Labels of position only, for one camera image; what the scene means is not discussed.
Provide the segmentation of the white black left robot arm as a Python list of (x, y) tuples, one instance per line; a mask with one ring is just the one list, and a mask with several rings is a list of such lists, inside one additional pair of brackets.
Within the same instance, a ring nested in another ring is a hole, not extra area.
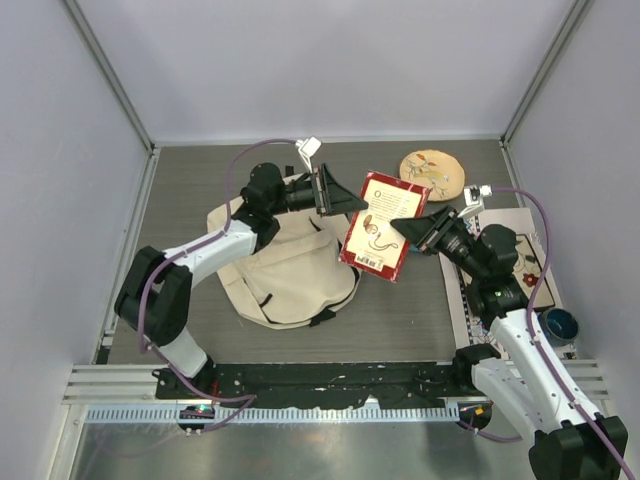
[(349, 215), (366, 207), (326, 165), (284, 177), (262, 163), (238, 197), (209, 214), (206, 235), (140, 249), (114, 311), (167, 362), (187, 396), (203, 398), (214, 362), (187, 329), (192, 291), (217, 275), (240, 316), (274, 330), (330, 320), (360, 282), (359, 270), (339, 255)]

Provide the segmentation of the cream canvas backpack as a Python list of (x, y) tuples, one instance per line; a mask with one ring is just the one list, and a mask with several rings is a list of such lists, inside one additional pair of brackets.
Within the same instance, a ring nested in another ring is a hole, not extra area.
[(218, 270), (229, 300), (240, 316), (275, 330), (334, 318), (360, 281), (360, 271), (339, 260), (348, 217), (310, 209), (275, 219), (280, 229), (264, 249)]

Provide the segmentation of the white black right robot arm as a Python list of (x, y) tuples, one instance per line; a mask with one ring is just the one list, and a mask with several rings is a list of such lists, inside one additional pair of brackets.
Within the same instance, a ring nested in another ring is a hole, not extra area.
[(534, 476), (630, 477), (625, 425), (603, 415), (567, 372), (513, 275), (516, 233), (490, 224), (474, 236), (451, 207), (391, 225), (421, 252), (442, 254), (470, 276), (470, 309), (509, 358), (493, 347), (459, 349), (451, 380), (462, 394), (484, 393), (505, 415), (529, 447)]

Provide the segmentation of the red bordered book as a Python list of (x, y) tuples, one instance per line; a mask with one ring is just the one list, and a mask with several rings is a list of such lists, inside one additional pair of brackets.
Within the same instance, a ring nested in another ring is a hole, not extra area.
[(419, 217), (431, 190), (380, 172), (367, 173), (361, 198), (368, 207), (353, 214), (339, 260), (363, 272), (396, 282), (409, 250), (391, 225)]

